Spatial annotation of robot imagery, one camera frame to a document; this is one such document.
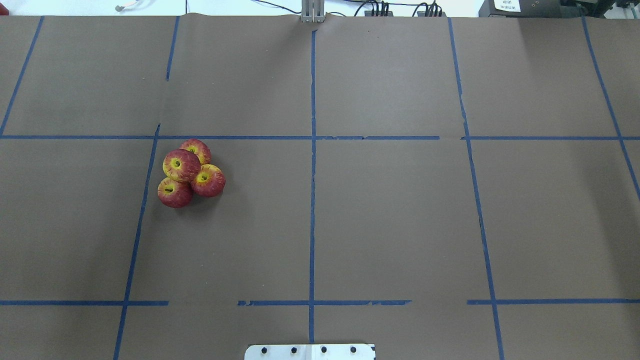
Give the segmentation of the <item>dark red apple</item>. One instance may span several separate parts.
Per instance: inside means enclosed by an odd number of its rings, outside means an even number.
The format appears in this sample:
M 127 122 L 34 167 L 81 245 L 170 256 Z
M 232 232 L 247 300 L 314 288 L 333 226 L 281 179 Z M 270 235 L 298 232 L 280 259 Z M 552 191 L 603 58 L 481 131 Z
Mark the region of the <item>dark red apple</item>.
M 167 178 L 176 182 L 191 182 L 201 171 L 199 158 L 182 148 L 168 152 L 162 161 L 162 170 Z

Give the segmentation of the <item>red yellow apple left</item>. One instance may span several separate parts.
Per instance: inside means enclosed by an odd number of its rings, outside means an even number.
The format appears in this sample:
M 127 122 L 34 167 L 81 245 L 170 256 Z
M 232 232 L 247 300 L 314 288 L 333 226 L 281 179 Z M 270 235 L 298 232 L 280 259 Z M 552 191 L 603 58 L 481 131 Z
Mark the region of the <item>red yellow apple left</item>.
M 199 173 L 190 181 L 195 194 L 203 198 L 215 198 L 226 186 L 226 176 L 214 164 L 202 164 Z

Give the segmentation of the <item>red yellow apple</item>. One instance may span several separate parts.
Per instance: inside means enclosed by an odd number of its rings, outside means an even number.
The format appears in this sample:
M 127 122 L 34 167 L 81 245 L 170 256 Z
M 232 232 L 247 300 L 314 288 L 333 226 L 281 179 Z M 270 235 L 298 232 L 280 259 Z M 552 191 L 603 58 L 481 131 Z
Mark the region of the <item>red yellow apple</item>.
M 158 184 L 157 196 L 160 202 L 170 208 L 184 208 L 194 197 L 194 190 L 189 182 L 163 178 Z
M 186 150 L 194 153 L 198 157 L 199 164 L 201 165 L 210 164 L 211 162 L 210 147 L 197 138 L 190 138 L 185 140 L 183 143 L 181 143 L 179 148 L 181 150 Z
M 202 164 L 199 173 L 190 181 L 195 194 L 203 198 L 215 198 L 226 186 L 226 176 L 214 164 Z

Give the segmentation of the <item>red yellow apple front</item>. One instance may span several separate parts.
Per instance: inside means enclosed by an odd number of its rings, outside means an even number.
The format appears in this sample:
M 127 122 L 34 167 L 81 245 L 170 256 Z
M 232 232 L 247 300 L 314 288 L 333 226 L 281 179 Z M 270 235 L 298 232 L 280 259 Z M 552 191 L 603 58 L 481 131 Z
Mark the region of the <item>red yellow apple front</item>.
M 181 143 L 179 148 L 181 150 L 186 150 L 194 153 L 198 157 L 199 164 L 201 165 L 210 164 L 211 162 L 210 147 L 197 138 L 190 138 L 185 140 L 183 143 Z

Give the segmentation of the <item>red yellow apple back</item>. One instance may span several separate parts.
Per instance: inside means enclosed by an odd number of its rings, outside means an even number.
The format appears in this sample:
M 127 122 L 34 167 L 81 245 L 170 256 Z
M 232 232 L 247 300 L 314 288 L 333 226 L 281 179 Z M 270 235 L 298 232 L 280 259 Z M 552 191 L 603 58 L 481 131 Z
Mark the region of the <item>red yellow apple back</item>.
M 194 190 L 189 182 L 163 178 L 158 184 L 157 196 L 160 202 L 170 208 L 184 208 L 194 197 Z

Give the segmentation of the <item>black desktop computer box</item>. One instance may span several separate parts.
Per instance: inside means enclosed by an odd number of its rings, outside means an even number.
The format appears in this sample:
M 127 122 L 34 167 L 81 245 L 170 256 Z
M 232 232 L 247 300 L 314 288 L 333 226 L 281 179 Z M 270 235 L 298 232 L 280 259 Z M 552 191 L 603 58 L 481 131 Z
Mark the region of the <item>black desktop computer box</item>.
M 485 0 L 478 9 L 479 18 L 580 18 L 575 6 L 561 0 Z

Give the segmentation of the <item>aluminium frame post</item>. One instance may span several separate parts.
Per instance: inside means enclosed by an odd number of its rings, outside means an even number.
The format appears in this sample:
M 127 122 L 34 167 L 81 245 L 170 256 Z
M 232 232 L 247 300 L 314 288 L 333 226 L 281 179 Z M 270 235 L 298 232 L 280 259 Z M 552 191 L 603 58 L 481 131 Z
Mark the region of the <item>aluminium frame post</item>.
M 325 0 L 302 0 L 301 22 L 324 23 L 326 19 Z

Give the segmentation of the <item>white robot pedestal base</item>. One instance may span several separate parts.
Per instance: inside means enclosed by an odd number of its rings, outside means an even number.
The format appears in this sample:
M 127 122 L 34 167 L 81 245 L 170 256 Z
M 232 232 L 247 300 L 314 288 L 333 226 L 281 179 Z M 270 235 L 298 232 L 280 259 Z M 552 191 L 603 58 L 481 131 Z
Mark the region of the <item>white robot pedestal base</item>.
M 247 347 L 245 360 L 375 360 L 374 344 L 254 344 Z

